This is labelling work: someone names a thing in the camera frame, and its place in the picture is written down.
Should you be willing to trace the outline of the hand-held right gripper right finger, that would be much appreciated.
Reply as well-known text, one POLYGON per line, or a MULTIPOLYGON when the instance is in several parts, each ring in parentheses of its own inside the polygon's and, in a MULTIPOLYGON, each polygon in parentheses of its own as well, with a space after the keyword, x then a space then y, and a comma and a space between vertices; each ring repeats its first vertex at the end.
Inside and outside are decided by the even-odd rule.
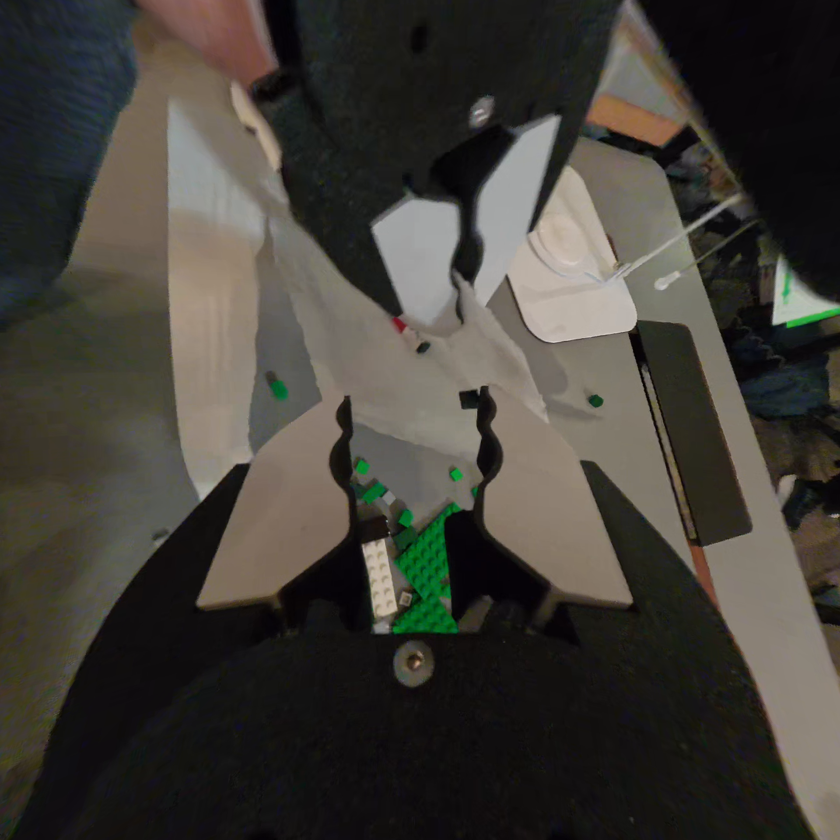
POLYGON ((629 607, 632 596, 571 444, 498 385, 479 392, 475 504, 500 550, 573 603, 629 607))

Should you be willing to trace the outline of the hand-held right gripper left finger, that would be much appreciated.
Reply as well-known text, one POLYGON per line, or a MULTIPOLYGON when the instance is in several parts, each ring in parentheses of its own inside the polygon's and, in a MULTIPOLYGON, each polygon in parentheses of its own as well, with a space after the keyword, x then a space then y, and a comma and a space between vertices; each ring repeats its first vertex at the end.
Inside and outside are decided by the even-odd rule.
POLYGON ((325 395, 250 463, 196 606, 268 603, 351 534, 350 398, 325 395))

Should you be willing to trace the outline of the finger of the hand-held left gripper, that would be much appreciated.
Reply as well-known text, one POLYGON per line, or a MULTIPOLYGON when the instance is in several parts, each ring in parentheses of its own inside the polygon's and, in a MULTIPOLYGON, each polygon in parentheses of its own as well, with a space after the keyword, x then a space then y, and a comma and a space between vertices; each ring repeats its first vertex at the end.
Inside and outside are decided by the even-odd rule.
POLYGON ((371 232, 400 305, 414 328, 457 328, 466 317, 454 278, 460 208, 409 194, 378 216, 371 232))
POLYGON ((479 305, 490 301, 531 228, 559 132, 557 114, 483 133, 468 158, 454 271, 479 305))

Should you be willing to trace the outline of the white printed paper bag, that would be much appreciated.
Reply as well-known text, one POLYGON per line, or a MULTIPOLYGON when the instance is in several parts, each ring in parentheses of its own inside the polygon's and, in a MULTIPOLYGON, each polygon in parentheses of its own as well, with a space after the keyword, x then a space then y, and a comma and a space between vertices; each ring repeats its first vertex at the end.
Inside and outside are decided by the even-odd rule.
POLYGON ((258 372, 283 382, 295 407, 285 410, 283 423, 340 392, 351 400, 355 424, 472 458, 479 432, 460 394, 485 385, 549 421, 525 353, 469 283, 456 280, 455 326, 420 329, 431 346, 418 353, 290 216, 268 217, 264 231, 255 348, 258 372))

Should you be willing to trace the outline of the person's left hand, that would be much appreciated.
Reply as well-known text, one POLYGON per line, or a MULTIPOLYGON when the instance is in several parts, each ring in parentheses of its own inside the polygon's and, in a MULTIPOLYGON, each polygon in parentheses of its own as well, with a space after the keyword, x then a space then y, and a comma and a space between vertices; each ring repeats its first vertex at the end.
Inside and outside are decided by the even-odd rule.
POLYGON ((261 1, 138 1, 136 5, 242 88, 280 66, 261 1))

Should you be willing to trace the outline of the pile of green toy bricks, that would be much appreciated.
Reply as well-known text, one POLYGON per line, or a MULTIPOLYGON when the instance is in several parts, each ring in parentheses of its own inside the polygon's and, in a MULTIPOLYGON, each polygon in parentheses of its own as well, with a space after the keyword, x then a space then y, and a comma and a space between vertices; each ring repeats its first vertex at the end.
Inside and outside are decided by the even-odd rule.
MULTIPOLYGON (((404 574, 396 566, 397 549, 394 545, 394 536, 404 527, 414 526, 417 531, 423 530, 426 525, 436 518, 436 516, 446 508, 449 502, 445 504, 432 518, 419 523, 413 513, 413 510, 406 507, 402 502, 396 498, 393 493, 384 483, 374 478, 371 473, 371 464, 364 458, 357 458, 353 465, 353 474, 351 477, 350 488, 352 489, 358 512, 362 515, 360 520, 359 541, 360 548, 365 542, 375 539, 387 539, 388 552, 392 562, 392 574, 395 587, 395 593, 399 603, 397 613, 388 623, 380 622, 374 623, 371 613, 372 631, 374 634, 390 634, 392 633, 392 626, 397 617, 402 615, 410 606, 419 600, 421 596, 416 593, 414 588, 408 583, 404 574)), ((449 582, 451 586, 451 598, 439 597, 441 602, 446 606, 450 615, 453 616, 453 593, 452 593, 452 577, 450 573, 450 551, 447 544, 448 554, 448 568, 449 568, 449 582)), ((366 573, 366 580, 369 587, 368 577, 366 573)), ((432 635, 455 635, 455 634, 432 634, 432 635)))

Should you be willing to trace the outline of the long white brick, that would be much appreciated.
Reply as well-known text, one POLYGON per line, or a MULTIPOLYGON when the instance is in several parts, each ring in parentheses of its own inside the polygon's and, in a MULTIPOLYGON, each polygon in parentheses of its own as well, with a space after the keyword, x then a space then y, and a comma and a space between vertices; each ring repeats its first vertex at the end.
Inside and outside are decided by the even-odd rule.
POLYGON ((399 603, 394 587, 387 539, 364 542, 361 549, 368 576, 374 623, 388 623, 397 613, 399 603))

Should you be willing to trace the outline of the green studded baseplate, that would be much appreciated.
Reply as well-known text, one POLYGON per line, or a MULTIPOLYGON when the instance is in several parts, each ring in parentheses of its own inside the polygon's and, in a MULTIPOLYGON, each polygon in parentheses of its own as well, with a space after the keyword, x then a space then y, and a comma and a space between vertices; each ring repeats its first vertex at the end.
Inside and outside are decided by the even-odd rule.
POLYGON ((459 505, 451 503, 423 530, 417 531, 414 526, 407 526, 393 538, 397 549, 396 566, 423 599, 449 599, 452 596, 445 524, 459 511, 459 505))
POLYGON ((457 634, 457 622, 437 596, 422 599, 397 617, 392 633, 403 634, 457 634))

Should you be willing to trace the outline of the wooden-edged background table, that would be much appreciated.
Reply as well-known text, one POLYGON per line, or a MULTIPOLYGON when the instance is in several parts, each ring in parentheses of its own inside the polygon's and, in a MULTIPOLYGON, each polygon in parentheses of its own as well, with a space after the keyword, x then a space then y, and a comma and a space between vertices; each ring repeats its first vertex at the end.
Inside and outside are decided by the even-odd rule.
POLYGON ((686 126, 685 119, 664 117, 604 92, 595 96, 585 123, 657 148, 666 146, 686 126))

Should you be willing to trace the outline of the black rounded object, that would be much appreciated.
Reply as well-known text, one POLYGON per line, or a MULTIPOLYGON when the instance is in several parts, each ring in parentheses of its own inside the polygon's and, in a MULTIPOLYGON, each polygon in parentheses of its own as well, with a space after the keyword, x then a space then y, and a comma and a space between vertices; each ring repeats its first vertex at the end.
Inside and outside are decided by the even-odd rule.
POLYGON ((839 292, 839 2, 639 3, 799 278, 839 292))

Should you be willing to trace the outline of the open instruction booklet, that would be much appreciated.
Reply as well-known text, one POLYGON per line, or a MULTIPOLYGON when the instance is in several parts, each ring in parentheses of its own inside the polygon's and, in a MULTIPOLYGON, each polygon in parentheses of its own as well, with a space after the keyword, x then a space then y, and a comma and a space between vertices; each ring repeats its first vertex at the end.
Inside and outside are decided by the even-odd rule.
POLYGON ((773 276, 773 326, 799 327, 838 315, 838 303, 809 290, 784 256, 779 255, 773 276))

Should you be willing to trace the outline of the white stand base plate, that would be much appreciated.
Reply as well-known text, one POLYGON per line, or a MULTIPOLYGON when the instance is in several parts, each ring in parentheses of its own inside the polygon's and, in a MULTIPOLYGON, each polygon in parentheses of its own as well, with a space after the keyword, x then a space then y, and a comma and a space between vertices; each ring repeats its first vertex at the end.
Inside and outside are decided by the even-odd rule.
POLYGON ((621 263, 582 176, 567 167, 507 271, 522 320, 545 343, 630 333, 637 325, 630 276, 743 203, 744 195, 734 193, 653 250, 621 263))

